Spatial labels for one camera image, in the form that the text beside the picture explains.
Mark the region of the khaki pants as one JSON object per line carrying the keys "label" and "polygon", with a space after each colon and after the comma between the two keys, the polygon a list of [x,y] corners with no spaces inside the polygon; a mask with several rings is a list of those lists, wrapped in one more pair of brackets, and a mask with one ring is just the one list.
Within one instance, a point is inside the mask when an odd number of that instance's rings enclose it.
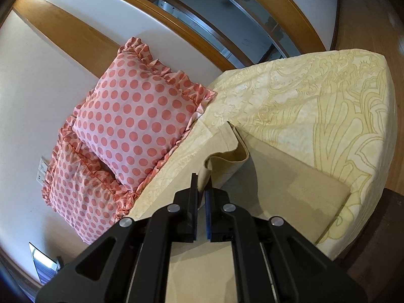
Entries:
{"label": "khaki pants", "polygon": [[[190,185],[208,180],[251,215],[281,216],[316,243],[335,220],[350,194],[339,180],[237,129],[221,125],[164,190],[167,199]],[[171,250],[167,302],[237,302],[230,243],[210,243],[198,232],[194,243]]]}

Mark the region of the left polka dot pillow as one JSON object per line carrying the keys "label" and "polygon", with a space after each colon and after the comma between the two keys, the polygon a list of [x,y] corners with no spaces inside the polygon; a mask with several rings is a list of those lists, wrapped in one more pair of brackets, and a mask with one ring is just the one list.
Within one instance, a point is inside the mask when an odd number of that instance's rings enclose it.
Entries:
{"label": "left polka dot pillow", "polygon": [[69,116],[58,131],[42,198],[84,243],[91,244],[129,214],[139,195],[120,184],[72,129]]}

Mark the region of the polka dot pillow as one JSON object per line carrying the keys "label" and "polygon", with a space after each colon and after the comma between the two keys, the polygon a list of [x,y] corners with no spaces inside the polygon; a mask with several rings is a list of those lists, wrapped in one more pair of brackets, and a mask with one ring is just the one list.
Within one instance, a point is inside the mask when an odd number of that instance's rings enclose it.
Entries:
{"label": "polka dot pillow", "polygon": [[141,192],[215,96],[130,38],[86,97],[73,130],[122,185]]}
{"label": "polka dot pillow", "polygon": [[129,214],[139,195],[120,184],[72,129],[69,116],[58,131],[42,198],[84,243],[91,244]]}

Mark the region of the right polka dot pillow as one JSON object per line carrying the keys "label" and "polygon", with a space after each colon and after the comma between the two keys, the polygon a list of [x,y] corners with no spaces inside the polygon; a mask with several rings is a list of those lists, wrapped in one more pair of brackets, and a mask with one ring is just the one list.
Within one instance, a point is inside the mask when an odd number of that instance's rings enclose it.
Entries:
{"label": "right polka dot pillow", "polygon": [[130,38],[86,97],[73,130],[122,185],[141,192],[215,96]]}

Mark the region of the yellow patterned bedspread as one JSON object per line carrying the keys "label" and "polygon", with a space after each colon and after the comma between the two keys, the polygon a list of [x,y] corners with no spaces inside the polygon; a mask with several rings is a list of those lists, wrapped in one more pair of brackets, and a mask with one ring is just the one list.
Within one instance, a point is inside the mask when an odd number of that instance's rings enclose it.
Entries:
{"label": "yellow patterned bedspread", "polygon": [[348,185],[348,200],[318,242],[336,258],[372,215],[394,156],[396,102],[386,58],[362,49],[309,53],[228,70],[210,88],[216,98],[145,187],[130,216],[144,217],[217,129],[230,122]]}

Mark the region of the wall television screen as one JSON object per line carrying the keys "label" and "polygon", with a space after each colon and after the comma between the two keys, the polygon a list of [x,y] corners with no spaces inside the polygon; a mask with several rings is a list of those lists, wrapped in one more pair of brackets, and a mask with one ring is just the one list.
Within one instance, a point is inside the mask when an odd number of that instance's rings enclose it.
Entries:
{"label": "wall television screen", "polygon": [[31,242],[29,247],[40,284],[45,285],[58,273],[59,265]]}

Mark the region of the white wall socket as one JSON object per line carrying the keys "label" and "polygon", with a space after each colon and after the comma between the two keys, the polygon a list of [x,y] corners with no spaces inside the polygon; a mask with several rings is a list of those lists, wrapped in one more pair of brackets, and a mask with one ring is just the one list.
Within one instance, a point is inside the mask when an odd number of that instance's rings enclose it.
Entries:
{"label": "white wall socket", "polygon": [[40,185],[43,185],[45,178],[46,178],[46,172],[48,171],[49,167],[49,162],[44,158],[40,158],[40,162],[38,165],[38,170],[36,174],[36,180]]}

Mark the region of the wooden door frame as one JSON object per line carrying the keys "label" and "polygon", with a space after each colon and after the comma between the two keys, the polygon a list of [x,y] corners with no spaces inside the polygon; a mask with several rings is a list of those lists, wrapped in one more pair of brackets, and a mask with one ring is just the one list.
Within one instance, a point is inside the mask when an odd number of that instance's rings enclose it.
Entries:
{"label": "wooden door frame", "polygon": [[[319,35],[293,0],[257,0],[269,11],[301,53],[325,51]],[[222,72],[234,69],[217,50],[190,28],[149,0],[102,0],[108,5],[119,2],[113,12],[125,6],[123,20],[105,16],[109,25],[129,30],[130,36],[145,39],[154,48],[154,56],[167,54],[176,62],[176,67],[185,71],[192,79],[205,83],[215,79]],[[13,10],[34,29],[60,48],[69,57],[82,65],[96,77],[116,56],[122,45],[96,29],[89,20],[80,19],[47,0],[15,0]],[[124,20],[132,24],[125,25]]]}

